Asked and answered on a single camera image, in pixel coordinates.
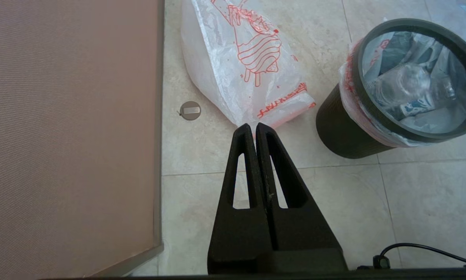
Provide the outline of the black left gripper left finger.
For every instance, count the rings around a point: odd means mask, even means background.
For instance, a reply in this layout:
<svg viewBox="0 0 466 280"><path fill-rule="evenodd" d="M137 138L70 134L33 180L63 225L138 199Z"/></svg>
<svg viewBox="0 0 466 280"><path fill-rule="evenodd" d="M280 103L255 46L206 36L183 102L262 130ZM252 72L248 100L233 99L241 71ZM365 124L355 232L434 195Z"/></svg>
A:
<svg viewBox="0 0 466 280"><path fill-rule="evenodd" d="M238 158L244 156L249 208L233 206ZM272 251L263 183L252 129L235 130L208 250L210 275L259 273L259 257Z"/></svg>

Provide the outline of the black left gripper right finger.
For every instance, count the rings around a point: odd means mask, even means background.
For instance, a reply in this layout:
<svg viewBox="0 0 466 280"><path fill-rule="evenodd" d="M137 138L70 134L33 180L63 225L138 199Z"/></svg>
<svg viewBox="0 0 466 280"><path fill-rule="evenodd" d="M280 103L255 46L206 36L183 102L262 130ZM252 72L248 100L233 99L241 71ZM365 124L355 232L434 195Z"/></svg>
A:
<svg viewBox="0 0 466 280"><path fill-rule="evenodd" d="M277 133L256 127L272 250L257 258L263 273L332 273L348 270L343 249Z"/></svg>

